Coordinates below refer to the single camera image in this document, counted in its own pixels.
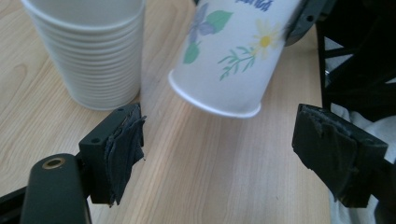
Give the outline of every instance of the flower print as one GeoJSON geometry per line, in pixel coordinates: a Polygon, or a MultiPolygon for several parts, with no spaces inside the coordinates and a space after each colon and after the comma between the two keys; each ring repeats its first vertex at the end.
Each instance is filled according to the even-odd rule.
{"type": "Polygon", "coordinates": [[[225,63],[226,66],[223,68],[223,74],[220,76],[220,81],[229,76],[232,72],[234,74],[239,72],[239,68],[243,66],[242,72],[245,72],[248,68],[252,67],[256,59],[256,55],[253,54],[254,48],[236,47],[236,50],[230,49],[230,55],[221,59],[218,63],[225,63]]]}
{"type": "Polygon", "coordinates": [[[204,21],[205,14],[207,11],[208,3],[205,3],[201,6],[191,23],[190,33],[189,33],[189,41],[190,43],[196,43],[198,39],[198,33],[200,35],[211,35],[215,33],[215,27],[208,21],[204,21]]]}
{"type": "Polygon", "coordinates": [[[279,24],[271,27],[268,21],[264,23],[261,20],[256,20],[257,35],[253,37],[257,39],[256,42],[250,44],[254,50],[251,52],[253,55],[261,53],[262,58],[266,59],[268,56],[268,49],[276,49],[280,38],[279,24]]]}

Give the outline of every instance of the table surface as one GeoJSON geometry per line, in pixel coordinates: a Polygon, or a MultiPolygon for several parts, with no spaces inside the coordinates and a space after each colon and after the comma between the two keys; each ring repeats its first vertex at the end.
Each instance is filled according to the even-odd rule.
{"type": "MultiPolygon", "coordinates": [[[[142,86],[145,161],[119,206],[91,204],[93,223],[329,223],[329,195],[291,147],[299,103],[320,105],[315,30],[284,49],[252,119],[227,119],[181,100],[167,75],[194,4],[148,0],[142,86]]],[[[76,104],[20,1],[0,1],[0,195],[30,168],[78,142],[109,111],[76,104]]]]}

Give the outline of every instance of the cup rim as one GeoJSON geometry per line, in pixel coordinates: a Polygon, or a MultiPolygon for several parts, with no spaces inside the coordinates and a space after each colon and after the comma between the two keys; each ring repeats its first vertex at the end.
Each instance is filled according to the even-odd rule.
{"type": "Polygon", "coordinates": [[[142,18],[139,20],[131,20],[127,22],[124,26],[118,29],[109,30],[108,32],[103,31],[97,33],[96,32],[87,33],[85,32],[86,30],[80,31],[80,30],[66,29],[64,27],[57,26],[51,23],[50,21],[44,20],[43,18],[37,15],[32,15],[32,14],[29,15],[32,18],[32,22],[34,23],[34,25],[38,27],[40,30],[43,31],[46,30],[54,35],[58,35],[66,39],[73,39],[82,42],[85,41],[92,42],[93,40],[97,42],[107,42],[108,40],[118,39],[121,36],[128,35],[131,32],[135,32],[136,29],[140,29],[140,26],[144,25],[143,23],[144,19],[142,18]]]}
{"type": "Polygon", "coordinates": [[[224,111],[224,110],[216,109],[211,106],[205,105],[204,103],[192,98],[186,92],[181,90],[178,87],[178,85],[176,84],[176,82],[174,81],[172,74],[173,74],[173,70],[171,70],[168,75],[168,82],[169,82],[170,86],[172,87],[172,89],[177,93],[177,95],[179,95],[182,99],[189,102],[190,104],[195,105],[196,107],[201,108],[204,111],[209,112],[211,114],[220,115],[220,116],[223,116],[226,118],[249,119],[249,118],[252,118],[255,115],[257,115],[262,108],[262,104],[259,103],[258,106],[254,110],[249,111],[247,113],[239,113],[239,112],[224,111]]]}
{"type": "Polygon", "coordinates": [[[146,1],[142,0],[142,4],[140,5],[140,8],[138,9],[137,13],[135,15],[133,15],[132,18],[130,18],[128,20],[120,21],[119,23],[114,23],[112,25],[87,26],[87,25],[76,25],[76,24],[73,24],[70,22],[61,21],[57,18],[47,15],[45,12],[42,12],[40,9],[36,8],[29,0],[21,0],[21,1],[24,4],[25,9],[28,11],[28,14],[29,14],[29,12],[33,13],[41,20],[44,20],[44,21],[48,22],[49,24],[58,26],[60,28],[64,28],[66,30],[78,31],[78,32],[82,32],[85,34],[107,33],[107,32],[112,32],[117,29],[121,29],[122,27],[128,25],[129,22],[133,21],[136,17],[139,17],[141,15],[141,13],[144,11],[144,8],[146,6],[146,1]]]}

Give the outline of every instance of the floral paper cup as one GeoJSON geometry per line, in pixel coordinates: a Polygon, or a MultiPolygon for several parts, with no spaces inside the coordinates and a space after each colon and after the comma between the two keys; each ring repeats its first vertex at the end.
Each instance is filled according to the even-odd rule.
{"type": "Polygon", "coordinates": [[[201,0],[175,69],[172,88],[211,113],[250,118],[285,45],[300,0],[201,0]]]}

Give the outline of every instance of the white cloth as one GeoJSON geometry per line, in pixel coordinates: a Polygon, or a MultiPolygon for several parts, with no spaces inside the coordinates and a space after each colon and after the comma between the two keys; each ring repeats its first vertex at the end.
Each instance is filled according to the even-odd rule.
{"type": "MultiPolygon", "coordinates": [[[[365,119],[357,112],[349,112],[340,105],[332,104],[332,112],[353,123],[367,133],[386,142],[389,147],[385,159],[391,163],[396,159],[396,116],[387,117],[376,122],[365,119]]],[[[367,208],[345,208],[340,202],[334,201],[330,193],[332,224],[375,224],[375,207],[378,200],[371,197],[367,208]]]]}

